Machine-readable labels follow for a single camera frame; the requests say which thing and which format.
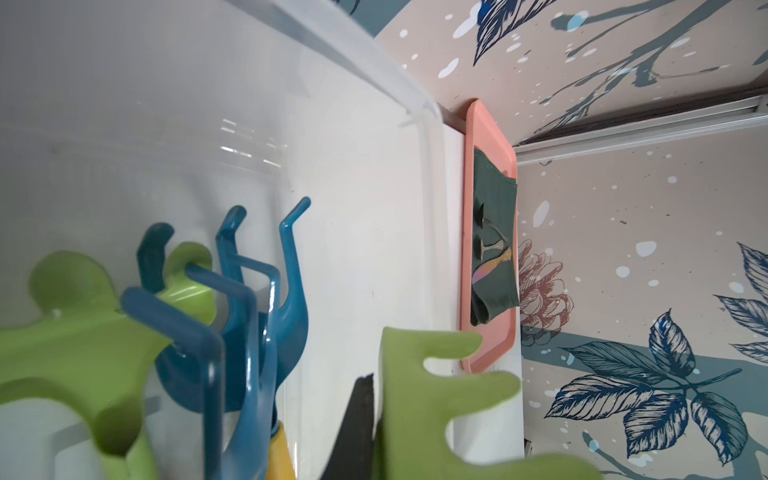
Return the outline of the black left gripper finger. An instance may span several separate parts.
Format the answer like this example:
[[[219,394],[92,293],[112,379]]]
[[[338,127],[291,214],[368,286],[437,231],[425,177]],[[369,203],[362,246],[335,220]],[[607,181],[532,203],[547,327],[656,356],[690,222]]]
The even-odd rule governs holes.
[[[322,480],[371,478],[374,445],[373,374],[355,380]]]

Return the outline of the lime rake wooden handle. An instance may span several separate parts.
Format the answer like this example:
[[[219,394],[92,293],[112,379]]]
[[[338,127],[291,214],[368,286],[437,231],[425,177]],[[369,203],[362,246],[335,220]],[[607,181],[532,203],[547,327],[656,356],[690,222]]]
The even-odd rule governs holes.
[[[487,465],[455,454],[446,440],[450,422],[516,396],[521,380],[505,372],[439,376],[429,358],[474,354],[482,338],[472,332],[384,328],[381,337],[382,429],[376,440],[379,479],[599,479],[591,463],[547,454]]]
[[[130,318],[107,270],[74,251],[40,260],[28,280],[37,321],[1,331],[1,404],[42,400],[84,424],[110,479],[157,479],[145,391],[170,339]]]

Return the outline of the blue rake yellow handle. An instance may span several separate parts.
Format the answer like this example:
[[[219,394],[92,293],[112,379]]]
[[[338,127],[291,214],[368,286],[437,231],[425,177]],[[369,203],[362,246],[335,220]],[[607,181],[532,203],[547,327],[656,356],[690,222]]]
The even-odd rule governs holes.
[[[240,280],[256,295],[258,313],[266,317],[269,306],[275,306],[275,328],[278,343],[277,386],[272,406],[272,433],[269,443],[281,432],[278,420],[276,393],[291,371],[296,367],[304,351],[309,328],[309,314],[303,290],[293,226],[309,208],[309,198],[302,198],[280,222],[278,231],[282,245],[285,268],[277,267],[242,256],[236,247],[236,232],[247,215],[244,207],[237,205],[230,209],[216,235],[221,271],[227,278]],[[151,294],[159,293],[162,284],[161,268],[166,265],[164,247],[173,235],[173,228],[167,223],[151,226],[137,252],[137,262],[142,288]],[[241,324],[240,320],[227,321],[222,334],[231,333]]]
[[[277,386],[276,308],[260,317],[256,295],[242,281],[191,263],[182,271],[233,301],[228,317],[240,326],[222,334],[138,287],[122,294],[121,305],[172,342],[155,367],[171,399],[202,416],[205,478],[262,479]]]

